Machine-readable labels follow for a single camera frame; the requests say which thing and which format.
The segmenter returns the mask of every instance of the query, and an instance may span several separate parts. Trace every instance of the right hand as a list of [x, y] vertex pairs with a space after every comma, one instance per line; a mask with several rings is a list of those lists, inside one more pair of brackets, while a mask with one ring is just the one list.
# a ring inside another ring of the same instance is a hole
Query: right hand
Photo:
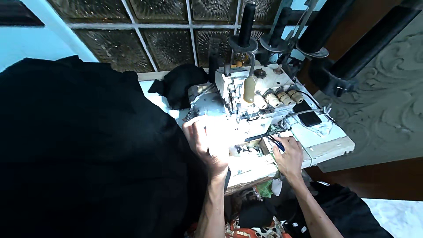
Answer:
[[302, 146], [294, 137], [274, 137], [285, 147], [285, 153], [281, 154], [279, 148], [274, 145], [273, 153], [275, 155], [277, 168], [286, 177], [288, 182], [301, 179], [301, 165], [304, 155], [302, 154]]

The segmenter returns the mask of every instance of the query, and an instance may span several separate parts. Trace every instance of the thread snips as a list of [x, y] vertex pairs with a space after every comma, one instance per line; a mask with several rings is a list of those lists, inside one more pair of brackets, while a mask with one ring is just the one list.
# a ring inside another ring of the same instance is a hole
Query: thread snips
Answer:
[[273, 142], [273, 143], [275, 143], [276, 144], [276, 146], [280, 149], [280, 150], [282, 150], [282, 152], [285, 152], [285, 147], [283, 147], [283, 145], [279, 142], [279, 141], [277, 141], [277, 140], [275, 140], [272, 136], [266, 136], [271, 142]]

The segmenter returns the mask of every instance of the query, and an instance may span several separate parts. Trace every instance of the black cloth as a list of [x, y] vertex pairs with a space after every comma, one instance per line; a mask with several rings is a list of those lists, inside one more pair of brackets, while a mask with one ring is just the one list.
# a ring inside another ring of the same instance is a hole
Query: black cloth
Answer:
[[239, 212], [239, 227], [268, 227], [273, 221], [274, 215], [276, 215], [275, 207], [267, 199], [263, 199], [262, 202], [258, 200], [245, 201]]
[[181, 237], [207, 177], [135, 72], [23, 59], [0, 73], [0, 236]]
[[[350, 189], [339, 184], [310, 184], [318, 191], [314, 198], [344, 238], [393, 238], [380, 226], [367, 204]], [[284, 228], [292, 237], [310, 237], [308, 229], [301, 232], [307, 225], [297, 199], [283, 202], [276, 210], [277, 219], [287, 221]]]
[[155, 80], [148, 90], [167, 98], [170, 109], [190, 108], [188, 89], [191, 86], [207, 83], [209, 76], [203, 68], [194, 64], [183, 64], [168, 74], [163, 80]]

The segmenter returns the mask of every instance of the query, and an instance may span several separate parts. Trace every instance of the ornate wall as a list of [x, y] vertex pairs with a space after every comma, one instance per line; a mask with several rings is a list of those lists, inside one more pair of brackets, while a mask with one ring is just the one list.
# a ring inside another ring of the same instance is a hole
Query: ornate wall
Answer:
[[323, 172], [423, 156], [423, 13], [357, 76], [357, 91], [332, 102], [331, 115], [354, 152], [319, 164]]

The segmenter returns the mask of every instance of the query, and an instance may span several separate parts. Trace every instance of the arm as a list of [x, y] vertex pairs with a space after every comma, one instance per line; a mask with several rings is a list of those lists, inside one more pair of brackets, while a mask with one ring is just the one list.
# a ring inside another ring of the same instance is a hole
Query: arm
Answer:
[[281, 154], [276, 146], [273, 147], [277, 167], [294, 190], [311, 237], [342, 238], [341, 233], [313, 198], [302, 179], [303, 154], [301, 143], [292, 136], [275, 137], [275, 140], [280, 141], [285, 147], [284, 154]]
[[228, 156], [228, 150], [226, 150], [225, 154], [223, 147], [221, 155], [209, 154], [205, 120], [203, 116], [200, 116], [182, 125], [182, 130], [190, 144], [191, 150], [204, 161], [209, 172], [209, 184], [195, 237], [221, 238], [225, 236], [223, 190], [228, 171], [228, 163], [225, 160]]

